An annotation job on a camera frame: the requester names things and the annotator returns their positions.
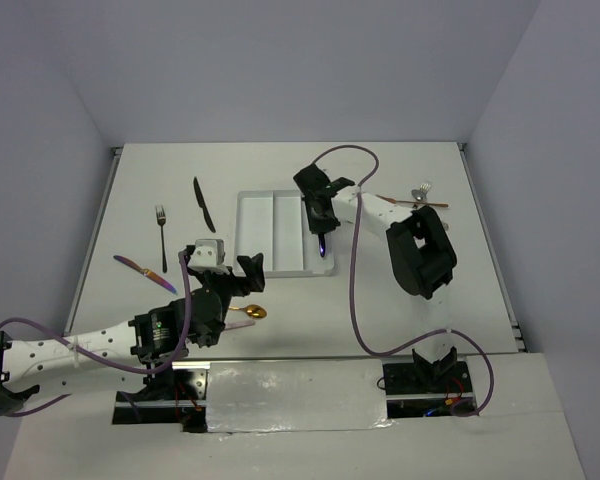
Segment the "blue knife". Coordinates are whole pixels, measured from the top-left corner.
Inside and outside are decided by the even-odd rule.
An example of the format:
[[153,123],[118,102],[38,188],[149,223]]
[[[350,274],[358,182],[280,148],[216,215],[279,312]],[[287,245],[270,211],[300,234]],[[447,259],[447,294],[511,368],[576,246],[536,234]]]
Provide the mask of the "blue knife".
[[318,234],[318,244],[319,244],[320,257],[325,258],[325,256],[326,256],[326,234],[324,234],[324,233]]

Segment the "copper fork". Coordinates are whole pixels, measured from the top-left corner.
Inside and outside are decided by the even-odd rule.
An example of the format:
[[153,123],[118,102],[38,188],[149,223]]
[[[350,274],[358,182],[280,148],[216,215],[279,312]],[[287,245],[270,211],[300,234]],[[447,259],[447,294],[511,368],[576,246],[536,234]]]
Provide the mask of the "copper fork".
[[430,207],[437,207],[437,208],[449,208],[449,204],[448,203],[437,203],[437,202],[428,202],[428,201],[418,201],[418,200],[398,200],[392,197],[386,197],[386,196],[381,196],[381,195],[376,195],[378,198],[385,200],[389,203],[392,204],[404,204],[404,205],[411,205],[411,206],[415,206],[415,207],[420,207],[420,206],[430,206]]

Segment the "silver spoon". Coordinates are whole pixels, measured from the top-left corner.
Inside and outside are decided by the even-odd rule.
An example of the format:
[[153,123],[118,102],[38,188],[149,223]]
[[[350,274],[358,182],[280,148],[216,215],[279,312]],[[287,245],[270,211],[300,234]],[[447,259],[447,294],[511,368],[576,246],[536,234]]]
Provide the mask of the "silver spoon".
[[417,202],[426,201],[426,193],[420,189],[413,189],[411,191],[411,195]]

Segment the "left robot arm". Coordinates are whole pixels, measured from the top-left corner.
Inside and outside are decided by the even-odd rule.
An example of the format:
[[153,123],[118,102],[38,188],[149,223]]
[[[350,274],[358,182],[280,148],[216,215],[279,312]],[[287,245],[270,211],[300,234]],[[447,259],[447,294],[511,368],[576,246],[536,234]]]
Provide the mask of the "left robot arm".
[[131,320],[74,336],[26,318],[0,322],[0,417],[28,415],[31,399],[51,406],[98,386],[130,390],[138,383],[155,399],[169,396],[173,363],[191,346],[216,345],[232,300],[265,289],[263,254],[239,256],[242,273],[235,275],[222,248],[219,240],[187,246],[178,255],[183,298]]

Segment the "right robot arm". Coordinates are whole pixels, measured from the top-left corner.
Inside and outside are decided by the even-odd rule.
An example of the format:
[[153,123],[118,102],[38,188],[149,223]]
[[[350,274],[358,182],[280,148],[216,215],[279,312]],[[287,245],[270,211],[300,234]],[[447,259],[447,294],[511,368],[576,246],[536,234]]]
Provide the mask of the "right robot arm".
[[[353,225],[348,274],[348,302],[354,337],[371,356],[390,357],[409,350],[416,383],[437,391],[457,363],[457,348],[448,329],[448,285],[458,260],[437,212],[422,206],[400,207],[362,190],[362,182],[331,180],[316,163],[293,177],[304,202],[309,231],[317,237],[319,255],[327,254],[326,236],[346,221]],[[386,242],[391,272],[398,286],[412,297],[429,332],[387,351],[374,351],[363,340],[356,312],[355,283],[359,234],[364,229]]]

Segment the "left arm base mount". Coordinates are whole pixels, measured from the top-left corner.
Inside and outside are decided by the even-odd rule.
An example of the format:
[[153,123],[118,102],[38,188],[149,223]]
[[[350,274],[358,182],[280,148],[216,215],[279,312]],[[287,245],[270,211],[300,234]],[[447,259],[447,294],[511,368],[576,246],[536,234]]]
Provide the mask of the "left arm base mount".
[[145,380],[136,393],[117,392],[112,424],[172,425],[185,433],[207,433],[209,370],[209,363],[175,364]]

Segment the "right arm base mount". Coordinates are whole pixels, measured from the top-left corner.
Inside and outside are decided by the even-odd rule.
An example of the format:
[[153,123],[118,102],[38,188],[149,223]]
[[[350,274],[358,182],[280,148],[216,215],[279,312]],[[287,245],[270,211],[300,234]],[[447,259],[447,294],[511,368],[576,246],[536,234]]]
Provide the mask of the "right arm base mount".
[[467,364],[452,347],[433,363],[413,352],[410,361],[382,365],[376,386],[390,419],[469,416],[477,408]]

